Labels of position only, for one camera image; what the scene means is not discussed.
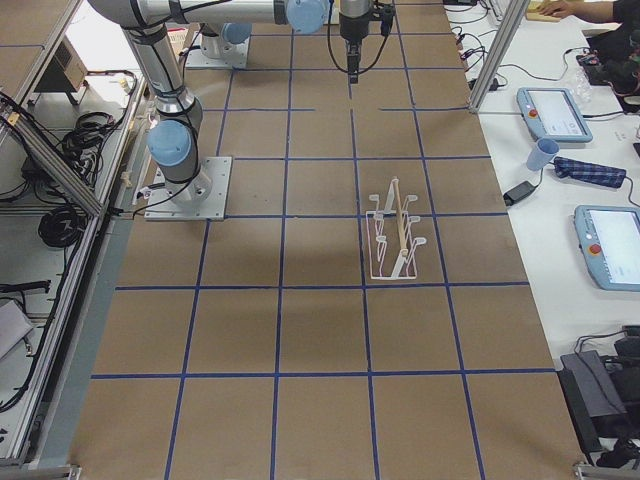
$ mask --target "white desk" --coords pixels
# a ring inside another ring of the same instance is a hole
[[[451,21],[469,21],[482,16],[476,7],[464,13],[449,13]],[[581,32],[584,22],[568,18],[560,23],[523,20],[505,58],[534,75],[558,78],[563,71],[562,55],[574,47],[586,46]],[[464,32],[479,35],[495,27],[488,18],[460,25]],[[482,35],[490,48],[494,34]],[[477,41],[465,38],[464,47],[476,47]],[[572,88],[580,67],[572,52],[566,56],[569,70],[562,81],[536,80],[513,67],[500,68],[508,86],[489,92],[480,107],[480,123],[491,153],[502,191],[529,180],[536,183],[539,174],[525,166],[533,141],[520,118],[515,94],[519,87],[544,86]],[[477,77],[479,70],[468,72]],[[608,87],[592,87],[591,100],[579,102],[585,114],[620,110]],[[561,145],[559,155],[592,163],[627,169],[636,180],[634,199],[640,201],[640,158],[632,143],[637,140],[637,116],[619,116],[608,121],[590,121],[594,140],[582,146]],[[543,183],[528,199],[509,209],[509,218],[527,271],[551,354],[560,367],[559,357],[573,350],[580,335],[613,332],[621,325],[638,323],[640,294],[599,289],[591,280],[573,227],[573,211],[580,204],[628,206],[629,183],[614,190],[571,179],[559,179],[552,167],[544,172]]]

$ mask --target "white wire rack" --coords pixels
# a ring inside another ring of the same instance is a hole
[[[409,204],[417,201],[418,197],[407,195],[402,201],[399,183],[400,181],[396,177],[391,180],[387,199],[382,209],[380,208],[380,195],[369,195],[369,200],[375,202],[376,205],[375,210],[366,212],[369,274],[374,280],[412,280],[417,278],[416,249],[427,243],[426,238],[414,238],[411,233],[411,226],[418,223],[420,217],[409,215]],[[391,216],[395,216],[396,221],[385,222],[385,219]],[[390,248],[394,253],[387,258],[387,253],[391,251]]]

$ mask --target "blue cup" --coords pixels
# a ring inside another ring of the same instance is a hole
[[[560,151],[560,147],[550,138],[540,138],[531,149],[527,158],[527,168],[532,172],[540,170],[549,163]]]

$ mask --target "tablet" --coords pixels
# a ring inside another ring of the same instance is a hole
[[[557,142],[587,143],[593,135],[566,88],[520,88],[516,94],[531,135]]]
[[[640,291],[640,209],[580,205],[574,222],[587,268],[598,286]]]

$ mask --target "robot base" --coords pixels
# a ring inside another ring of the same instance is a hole
[[[232,68],[245,69],[247,67],[247,57],[249,56],[249,41],[248,38],[239,45],[234,45],[234,48],[225,54],[224,58],[209,58],[206,57],[202,50],[196,49],[189,52],[187,57],[188,69],[226,69]],[[196,45],[200,44],[200,39],[196,40]]]
[[[205,157],[201,168],[213,181],[207,198],[197,204],[178,204],[169,200],[156,207],[148,208],[144,217],[155,221],[224,220],[231,164],[231,157]],[[156,172],[154,182],[164,182],[164,175],[160,169]],[[153,190],[149,197],[149,204],[161,202],[167,196],[168,193],[164,188]]]

